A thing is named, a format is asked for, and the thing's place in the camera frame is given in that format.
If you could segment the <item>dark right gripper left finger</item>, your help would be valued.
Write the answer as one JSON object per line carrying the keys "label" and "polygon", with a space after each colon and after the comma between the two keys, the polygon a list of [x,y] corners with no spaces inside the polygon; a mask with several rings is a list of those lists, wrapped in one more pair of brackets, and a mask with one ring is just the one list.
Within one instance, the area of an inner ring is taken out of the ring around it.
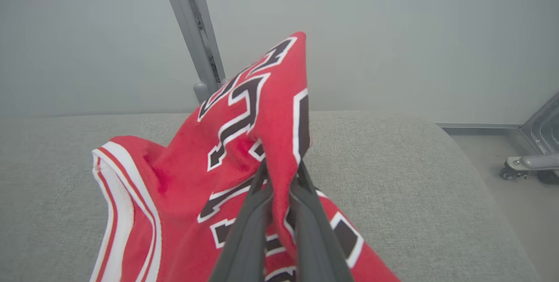
{"label": "dark right gripper left finger", "polygon": [[210,282],[263,282],[273,186],[263,160],[212,270]]}

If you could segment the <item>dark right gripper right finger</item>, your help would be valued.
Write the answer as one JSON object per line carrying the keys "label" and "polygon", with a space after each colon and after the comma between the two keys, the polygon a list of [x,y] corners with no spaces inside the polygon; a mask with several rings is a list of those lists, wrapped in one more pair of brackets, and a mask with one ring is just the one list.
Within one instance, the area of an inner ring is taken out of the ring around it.
{"label": "dark right gripper right finger", "polygon": [[301,162],[290,185],[298,282],[352,282],[351,270],[308,170]]}

